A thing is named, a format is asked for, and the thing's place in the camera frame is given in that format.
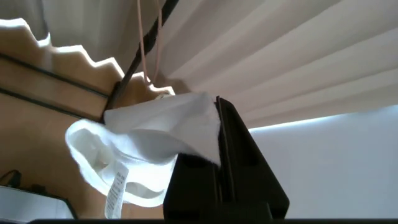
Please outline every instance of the pleated curtain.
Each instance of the pleated curtain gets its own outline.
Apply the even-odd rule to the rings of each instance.
[[[147,32],[155,1],[141,11]],[[155,85],[220,95],[249,128],[396,105],[397,12],[396,0],[180,1]],[[18,17],[37,39],[81,44],[124,71],[139,43],[135,1],[0,0],[0,19]],[[153,71],[155,48],[147,60]]]

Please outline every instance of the care label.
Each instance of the care label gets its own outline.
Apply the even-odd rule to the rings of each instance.
[[[116,175],[105,202],[106,218],[121,218],[122,215],[123,194],[129,170],[120,162],[115,164],[115,168]]]

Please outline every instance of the white wall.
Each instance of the white wall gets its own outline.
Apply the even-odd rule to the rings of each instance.
[[[287,218],[398,218],[398,106],[251,129]]]

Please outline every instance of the pink cord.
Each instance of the pink cord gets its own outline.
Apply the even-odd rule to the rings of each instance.
[[[151,85],[155,83],[157,74],[159,72],[159,64],[160,64],[160,37],[162,30],[162,9],[160,8],[159,0],[157,2],[157,9],[159,12],[158,23],[157,23],[157,44],[156,44],[156,66],[155,66],[155,75],[152,82],[147,81],[148,70],[145,58],[145,50],[144,50],[144,32],[142,31],[142,19],[141,19],[141,1],[137,0],[137,14],[138,14],[138,29],[139,29],[139,39],[140,39],[140,48],[141,48],[141,59],[142,59],[142,71],[144,72],[144,83],[146,85]]]

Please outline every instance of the white fabric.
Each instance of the white fabric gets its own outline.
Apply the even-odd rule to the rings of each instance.
[[[201,156],[220,166],[220,119],[207,94],[189,93],[110,110],[104,119],[106,126],[84,119],[65,133],[83,178],[104,195],[120,164],[128,169],[123,200],[142,207],[163,203],[178,153]]]
[[[35,2],[42,7],[2,0],[0,17],[24,17],[34,34],[47,26],[53,45],[83,44],[127,70],[138,46],[134,1]],[[145,32],[157,11],[141,2]],[[163,28],[166,81],[156,86],[178,92],[178,80],[220,95],[248,127],[398,104],[397,11],[396,0],[179,1]]]

